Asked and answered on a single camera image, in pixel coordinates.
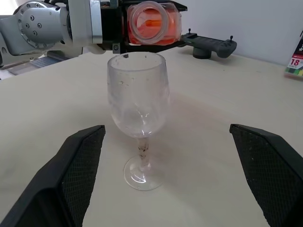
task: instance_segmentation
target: glass rim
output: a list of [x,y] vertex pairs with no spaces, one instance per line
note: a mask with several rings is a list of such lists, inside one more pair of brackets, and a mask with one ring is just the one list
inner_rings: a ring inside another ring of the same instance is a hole
[[[133,54],[133,53],[147,53],[147,54],[158,55],[158,56],[162,59],[162,61],[161,61],[161,63],[160,63],[159,65],[156,65],[156,66],[153,66],[153,67],[150,67],[150,68],[146,68],[146,69],[143,69],[143,70],[121,70],[121,69],[117,69],[117,68],[115,68],[114,66],[111,65],[111,62],[112,62],[114,59],[116,59],[116,58],[118,58],[118,57],[120,57],[120,56],[124,56],[124,55],[126,55],[126,54]],[[111,59],[109,59],[109,61],[108,61],[108,63],[107,63],[107,66],[108,66],[109,68],[112,68],[112,69],[117,70],[117,71],[122,71],[122,72],[142,72],[142,71],[148,71],[148,70],[155,69],[155,68],[157,68],[157,67],[159,67],[159,66],[161,66],[161,65],[163,65],[163,64],[165,64],[165,63],[166,63],[166,59],[165,59],[162,55],[160,55],[160,54],[158,54],[158,53],[152,53],[152,52],[129,52],[129,53],[123,53],[123,54],[119,54],[119,55],[117,55],[117,56],[112,57]]]

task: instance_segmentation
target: wine glass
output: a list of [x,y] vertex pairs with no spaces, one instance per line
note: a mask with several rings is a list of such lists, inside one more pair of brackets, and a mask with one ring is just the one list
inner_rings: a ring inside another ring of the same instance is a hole
[[126,182],[140,191],[158,188],[164,174],[151,161],[149,137],[164,125],[169,110],[169,81],[164,57],[125,53],[108,62],[108,100],[118,128],[137,139],[139,155],[124,167]]

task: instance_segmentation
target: clear plastic jar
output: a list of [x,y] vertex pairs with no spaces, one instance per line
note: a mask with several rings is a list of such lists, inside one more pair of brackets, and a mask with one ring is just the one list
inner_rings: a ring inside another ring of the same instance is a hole
[[130,43],[168,45],[180,40],[181,14],[173,3],[141,2],[127,10]]

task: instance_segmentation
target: table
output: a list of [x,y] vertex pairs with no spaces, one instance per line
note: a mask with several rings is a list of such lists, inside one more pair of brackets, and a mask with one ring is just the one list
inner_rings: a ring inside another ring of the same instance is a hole
[[231,56],[193,58],[191,48],[167,59],[171,114],[151,139],[167,166],[163,186],[140,192],[123,178],[136,141],[119,131],[107,105],[107,61],[85,54],[0,82],[0,220],[64,140],[106,126],[84,227],[268,227],[229,134],[231,123],[284,137],[303,154],[303,83],[283,66]]

